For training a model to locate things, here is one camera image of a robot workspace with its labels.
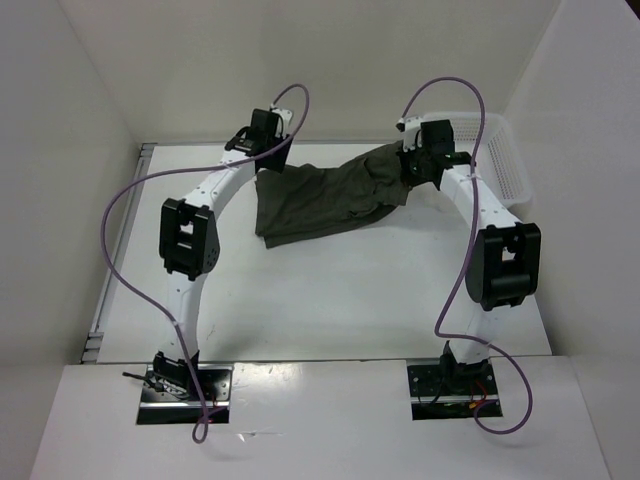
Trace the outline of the olive green shorts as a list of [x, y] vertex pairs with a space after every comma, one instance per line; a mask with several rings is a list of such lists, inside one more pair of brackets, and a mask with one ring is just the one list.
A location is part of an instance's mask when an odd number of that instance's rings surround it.
[[399, 142], [385, 144], [339, 167], [287, 165], [257, 174], [255, 234], [268, 249], [353, 231], [407, 203]]

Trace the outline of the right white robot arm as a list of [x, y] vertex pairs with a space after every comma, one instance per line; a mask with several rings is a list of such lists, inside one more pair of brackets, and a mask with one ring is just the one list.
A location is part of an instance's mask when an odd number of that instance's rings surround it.
[[425, 183], [451, 200], [472, 230], [463, 260], [464, 286], [473, 303], [463, 334], [447, 334], [438, 378], [450, 393], [460, 393], [488, 371], [490, 345], [499, 336], [509, 310], [537, 289], [541, 231], [513, 215], [479, 175], [472, 154], [456, 149], [448, 120], [401, 119], [398, 151], [403, 179], [411, 187]]

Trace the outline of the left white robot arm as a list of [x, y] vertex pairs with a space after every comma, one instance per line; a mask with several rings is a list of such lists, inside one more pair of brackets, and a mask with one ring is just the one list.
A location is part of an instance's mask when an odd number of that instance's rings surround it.
[[252, 112], [223, 150], [218, 168], [194, 190], [167, 199], [161, 208], [159, 254], [168, 273], [166, 308], [176, 338], [159, 348], [153, 373], [175, 398], [185, 400], [200, 385], [197, 321], [204, 282], [220, 256], [217, 220], [236, 193], [261, 169], [282, 172], [291, 146], [293, 112], [274, 105]]

